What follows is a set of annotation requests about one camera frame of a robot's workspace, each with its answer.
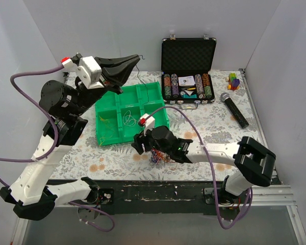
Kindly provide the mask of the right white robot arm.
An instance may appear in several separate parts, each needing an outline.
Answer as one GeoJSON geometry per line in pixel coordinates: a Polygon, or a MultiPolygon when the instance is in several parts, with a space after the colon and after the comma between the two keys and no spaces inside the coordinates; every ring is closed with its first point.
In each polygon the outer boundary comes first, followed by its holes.
{"type": "Polygon", "coordinates": [[[174,136],[166,126],[136,134],[132,147],[140,155],[151,150],[160,151],[177,163],[212,162],[236,167],[237,171],[226,176],[217,192],[211,194],[220,203],[234,202],[254,185],[270,186],[276,160],[275,153],[248,136],[238,143],[202,145],[174,136]]]}

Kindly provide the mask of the green compartment tray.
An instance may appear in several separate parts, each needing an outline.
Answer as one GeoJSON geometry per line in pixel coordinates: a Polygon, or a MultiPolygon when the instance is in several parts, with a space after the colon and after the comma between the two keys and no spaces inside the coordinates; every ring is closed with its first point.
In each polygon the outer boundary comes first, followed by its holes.
{"type": "Polygon", "coordinates": [[[122,90],[119,95],[108,91],[95,103],[96,138],[100,146],[133,141],[141,131],[140,117],[165,105],[158,82],[125,86],[122,90]]]}

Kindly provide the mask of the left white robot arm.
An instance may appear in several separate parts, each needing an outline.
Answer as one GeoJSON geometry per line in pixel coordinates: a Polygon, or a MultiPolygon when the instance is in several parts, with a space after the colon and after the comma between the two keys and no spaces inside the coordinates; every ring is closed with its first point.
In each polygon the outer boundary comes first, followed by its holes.
{"type": "Polygon", "coordinates": [[[61,204],[97,201],[99,187],[88,177],[60,185],[48,185],[48,180],[81,136],[87,124],[82,115],[108,91],[121,94],[139,61],[136,54],[113,59],[76,54],[61,61],[58,70],[76,68],[75,85],[56,80],[43,85],[36,106],[48,121],[39,144],[18,179],[0,189],[18,217],[39,221],[61,204]]]}

